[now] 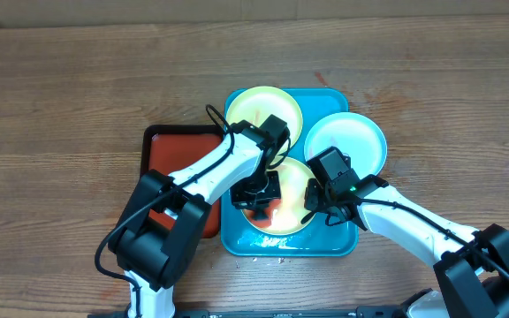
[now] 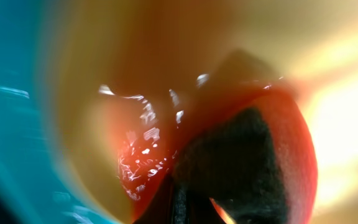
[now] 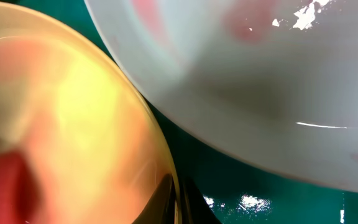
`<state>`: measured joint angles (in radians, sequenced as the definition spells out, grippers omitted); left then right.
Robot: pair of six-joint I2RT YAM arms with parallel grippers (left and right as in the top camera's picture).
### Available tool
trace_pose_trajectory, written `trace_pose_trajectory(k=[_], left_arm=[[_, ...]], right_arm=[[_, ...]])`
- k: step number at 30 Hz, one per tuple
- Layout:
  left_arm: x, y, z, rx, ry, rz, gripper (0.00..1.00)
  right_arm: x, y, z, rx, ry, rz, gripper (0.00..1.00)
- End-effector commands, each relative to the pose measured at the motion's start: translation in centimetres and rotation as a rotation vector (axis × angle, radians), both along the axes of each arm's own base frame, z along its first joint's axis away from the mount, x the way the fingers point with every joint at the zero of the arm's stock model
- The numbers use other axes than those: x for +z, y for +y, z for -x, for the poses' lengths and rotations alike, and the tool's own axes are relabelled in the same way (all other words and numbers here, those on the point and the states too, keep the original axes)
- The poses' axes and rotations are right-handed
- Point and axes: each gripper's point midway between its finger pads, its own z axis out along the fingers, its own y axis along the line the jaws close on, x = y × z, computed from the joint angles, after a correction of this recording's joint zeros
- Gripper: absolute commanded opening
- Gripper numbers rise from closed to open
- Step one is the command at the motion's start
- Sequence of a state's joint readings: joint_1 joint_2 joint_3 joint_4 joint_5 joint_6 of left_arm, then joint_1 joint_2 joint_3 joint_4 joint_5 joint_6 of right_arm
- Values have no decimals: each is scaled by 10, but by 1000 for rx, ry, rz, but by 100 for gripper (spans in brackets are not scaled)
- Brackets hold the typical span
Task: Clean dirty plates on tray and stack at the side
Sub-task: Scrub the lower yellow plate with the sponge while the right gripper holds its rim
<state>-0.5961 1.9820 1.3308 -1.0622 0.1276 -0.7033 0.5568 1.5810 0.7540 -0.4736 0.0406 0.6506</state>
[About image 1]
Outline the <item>green and orange sponge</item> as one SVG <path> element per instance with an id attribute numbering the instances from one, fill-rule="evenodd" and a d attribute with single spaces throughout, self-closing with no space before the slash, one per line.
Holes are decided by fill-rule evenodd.
<path id="1" fill-rule="evenodd" d="M 269 228 L 272 225 L 272 217 L 264 210 L 248 211 L 247 219 L 253 226 L 261 229 Z"/>

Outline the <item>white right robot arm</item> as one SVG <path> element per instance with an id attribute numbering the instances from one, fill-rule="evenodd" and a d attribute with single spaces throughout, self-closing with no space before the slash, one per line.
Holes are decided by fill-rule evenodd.
<path id="1" fill-rule="evenodd" d="M 435 290 L 404 302 L 398 317 L 509 317 L 509 231 L 484 230 L 438 216 L 411 202 L 385 180 L 308 181 L 305 207 L 329 226 L 355 223 L 405 248 L 431 267 Z"/>

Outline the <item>light blue plate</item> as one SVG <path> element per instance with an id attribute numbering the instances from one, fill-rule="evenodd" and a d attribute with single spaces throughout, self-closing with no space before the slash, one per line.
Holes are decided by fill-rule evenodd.
<path id="1" fill-rule="evenodd" d="M 308 161 L 329 147 L 348 155 L 360 178 L 378 175 L 388 155 L 387 141 L 379 126 L 352 112 L 335 113 L 313 125 L 304 143 L 304 159 Z"/>

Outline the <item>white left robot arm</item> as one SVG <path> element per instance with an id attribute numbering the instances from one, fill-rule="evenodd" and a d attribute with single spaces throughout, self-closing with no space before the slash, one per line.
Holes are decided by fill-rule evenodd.
<path id="1" fill-rule="evenodd" d="M 116 227 L 98 246 L 117 257 L 121 274 L 97 264 L 104 275 L 130 284 L 122 317 L 172 317 L 174 284 L 194 257 L 212 206 L 225 192 L 232 204 L 258 218 L 280 199 L 274 158 L 290 140 L 285 121 L 268 117 L 261 126 L 246 120 L 229 125 L 224 141 L 196 163 L 164 175 L 145 173 Z"/>

